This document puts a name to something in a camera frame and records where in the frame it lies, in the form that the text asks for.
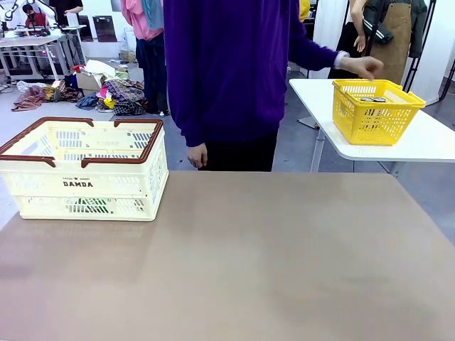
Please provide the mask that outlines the person's right hand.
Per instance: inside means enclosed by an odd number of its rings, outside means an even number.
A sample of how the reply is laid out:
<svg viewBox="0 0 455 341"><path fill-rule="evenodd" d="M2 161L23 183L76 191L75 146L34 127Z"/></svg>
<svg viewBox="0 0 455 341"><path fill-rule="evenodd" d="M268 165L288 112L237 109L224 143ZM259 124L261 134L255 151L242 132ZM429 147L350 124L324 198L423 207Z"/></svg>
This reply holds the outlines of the person's right hand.
<svg viewBox="0 0 455 341"><path fill-rule="evenodd" d="M188 147L187 158L190 164L197 169L205 167L208 161L208 151L205 144Z"/></svg>

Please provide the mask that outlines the person's left hand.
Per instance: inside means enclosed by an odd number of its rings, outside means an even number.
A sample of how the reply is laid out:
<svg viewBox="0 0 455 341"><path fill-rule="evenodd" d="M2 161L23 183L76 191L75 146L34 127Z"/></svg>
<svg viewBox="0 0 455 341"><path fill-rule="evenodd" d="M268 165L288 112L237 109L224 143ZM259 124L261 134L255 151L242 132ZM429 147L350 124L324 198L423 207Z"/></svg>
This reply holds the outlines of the person's left hand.
<svg viewBox="0 0 455 341"><path fill-rule="evenodd" d="M361 58L343 57L340 69L356 74L360 78L375 80L383 70L383 63L371 56Z"/></svg>

